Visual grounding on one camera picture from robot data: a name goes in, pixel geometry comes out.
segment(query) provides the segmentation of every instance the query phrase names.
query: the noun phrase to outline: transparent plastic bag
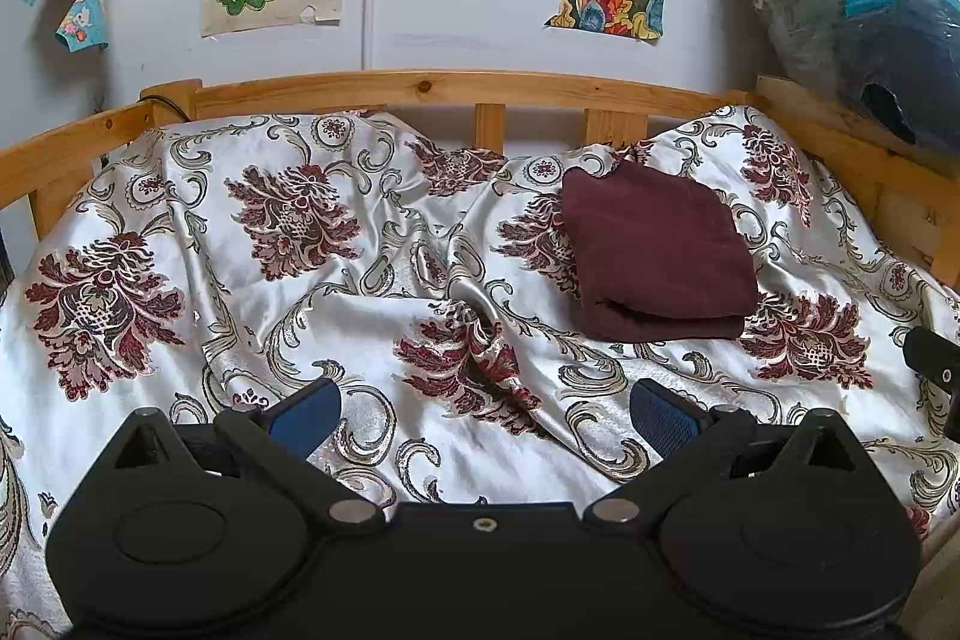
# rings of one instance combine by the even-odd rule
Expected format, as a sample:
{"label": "transparent plastic bag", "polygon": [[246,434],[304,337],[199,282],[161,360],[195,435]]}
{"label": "transparent plastic bag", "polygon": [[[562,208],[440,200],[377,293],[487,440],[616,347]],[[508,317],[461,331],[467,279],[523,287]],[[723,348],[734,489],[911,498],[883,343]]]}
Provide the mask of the transparent plastic bag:
{"label": "transparent plastic bag", "polygon": [[960,0],[751,0],[791,79],[960,154]]}

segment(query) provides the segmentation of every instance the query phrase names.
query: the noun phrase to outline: maroon shirt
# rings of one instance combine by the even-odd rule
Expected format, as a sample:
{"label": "maroon shirt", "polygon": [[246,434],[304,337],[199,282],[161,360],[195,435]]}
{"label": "maroon shirt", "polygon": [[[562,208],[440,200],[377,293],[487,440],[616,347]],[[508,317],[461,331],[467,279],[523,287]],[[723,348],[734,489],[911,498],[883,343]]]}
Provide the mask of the maroon shirt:
{"label": "maroon shirt", "polygon": [[737,338],[757,274],[730,208],[707,186],[622,162],[571,169],[560,194],[580,280],[581,330],[616,342]]}

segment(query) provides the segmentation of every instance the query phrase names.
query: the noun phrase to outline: wooden bed frame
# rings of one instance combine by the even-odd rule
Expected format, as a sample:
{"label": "wooden bed frame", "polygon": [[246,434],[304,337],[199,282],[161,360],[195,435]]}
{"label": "wooden bed frame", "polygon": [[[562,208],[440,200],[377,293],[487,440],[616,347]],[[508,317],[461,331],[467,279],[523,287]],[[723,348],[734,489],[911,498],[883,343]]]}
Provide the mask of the wooden bed frame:
{"label": "wooden bed frame", "polygon": [[260,113],[320,113],[387,105],[473,105],[474,143],[503,151],[506,107],[584,110],[584,143],[646,139],[651,118],[687,121],[725,104],[765,111],[808,155],[822,160],[856,199],[877,236],[926,266],[944,285],[960,277],[960,166],[914,152],[877,124],[816,100],[785,80],[762,77],[757,92],[706,95],[597,77],[511,71],[354,71],[203,87],[184,80],[147,88],[141,102],[72,122],[0,151],[0,209],[30,196],[37,236],[46,236],[92,162],[147,128],[189,119]]}

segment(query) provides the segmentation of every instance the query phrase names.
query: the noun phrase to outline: floral bedspread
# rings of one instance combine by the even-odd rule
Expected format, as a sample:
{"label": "floral bedspread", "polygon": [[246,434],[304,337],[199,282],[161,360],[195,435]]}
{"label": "floral bedspread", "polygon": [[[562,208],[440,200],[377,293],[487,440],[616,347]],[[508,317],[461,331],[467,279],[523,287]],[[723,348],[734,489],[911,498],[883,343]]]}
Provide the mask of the floral bedspread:
{"label": "floral bedspread", "polygon": [[[625,159],[730,206],[761,290],[740,340],[575,332],[560,180]],[[750,108],[512,161],[441,150],[383,113],[150,131],[0,308],[0,639],[68,626],[44,540],[132,410],[206,422],[318,377],[341,386],[344,417],[311,461],[388,513],[582,509],[658,461],[628,410],[650,377],[763,422],[840,410],[923,535],[960,501],[960,450],[941,437],[946,394],[902,360],[921,323],[954,338],[954,294],[881,247],[832,175]]]}

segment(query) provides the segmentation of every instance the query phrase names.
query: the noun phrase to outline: wall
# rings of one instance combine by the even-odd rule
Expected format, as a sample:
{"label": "wall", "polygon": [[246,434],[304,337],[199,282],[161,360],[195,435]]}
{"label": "wall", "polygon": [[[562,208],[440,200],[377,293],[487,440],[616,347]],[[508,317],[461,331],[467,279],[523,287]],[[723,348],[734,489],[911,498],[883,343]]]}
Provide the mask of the wall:
{"label": "wall", "polygon": [[[208,84],[359,68],[360,0],[340,25],[200,38],[200,0],[109,0],[112,45],[69,55],[52,32],[53,6],[2,0],[0,148],[93,112],[136,100],[148,85],[187,77]],[[747,88],[778,68],[746,0],[666,0],[656,44],[544,28],[559,0],[377,0],[378,68],[517,68],[566,71],[718,92]],[[568,129],[570,120],[558,121]],[[440,131],[445,124],[435,124]],[[534,136],[560,129],[547,119]],[[24,203],[0,213],[17,271],[35,248]]]}

